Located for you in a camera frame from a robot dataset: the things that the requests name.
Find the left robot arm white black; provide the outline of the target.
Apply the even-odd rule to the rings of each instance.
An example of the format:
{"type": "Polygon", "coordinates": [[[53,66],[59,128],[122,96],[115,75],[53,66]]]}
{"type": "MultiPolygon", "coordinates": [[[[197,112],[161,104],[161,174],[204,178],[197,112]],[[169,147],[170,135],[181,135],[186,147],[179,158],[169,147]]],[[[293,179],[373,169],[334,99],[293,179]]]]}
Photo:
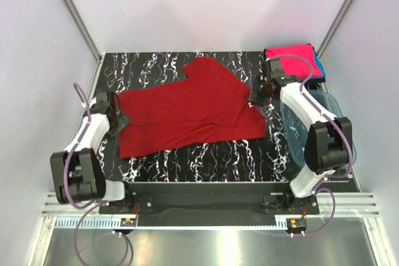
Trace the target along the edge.
{"type": "Polygon", "coordinates": [[[83,209],[95,201],[128,212],[134,198],[127,183],[105,179],[97,153],[103,139],[116,138],[130,123],[119,96],[110,90],[95,94],[77,135],[65,150],[53,153],[50,168],[60,204],[83,209]]]}

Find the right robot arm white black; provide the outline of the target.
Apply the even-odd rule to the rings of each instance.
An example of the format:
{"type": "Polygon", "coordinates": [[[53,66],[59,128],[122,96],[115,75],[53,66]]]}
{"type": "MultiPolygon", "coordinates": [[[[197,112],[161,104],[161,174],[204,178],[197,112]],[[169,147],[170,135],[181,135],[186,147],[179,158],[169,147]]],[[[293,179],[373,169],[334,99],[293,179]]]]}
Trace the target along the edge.
{"type": "Polygon", "coordinates": [[[306,126],[305,164],[287,185],[274,210],[301,212],[316,195],[317,188],[327,179],[337,177],[337,170],[353,165],[352,123],[325,109],[305,88],[305,81],[287,75],[282,56],[266,58],[254,79],[248,102],[264,106],[269,99],[278,99],[289,107],[306,126]]]}

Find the red t shirt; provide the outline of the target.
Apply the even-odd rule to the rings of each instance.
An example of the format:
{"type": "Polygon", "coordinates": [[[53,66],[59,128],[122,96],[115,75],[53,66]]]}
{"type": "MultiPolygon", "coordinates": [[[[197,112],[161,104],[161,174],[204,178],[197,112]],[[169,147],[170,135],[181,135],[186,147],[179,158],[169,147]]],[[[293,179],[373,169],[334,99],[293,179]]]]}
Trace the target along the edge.
{"type": "Polygon", "coordinates": [[[122,159],[265,137],[265,117],[248,103],[250,88],[225,66],[197,57],[183,71],[183,80],[120,93],[121,110],[131,119],[118,137],[122,159]]]}

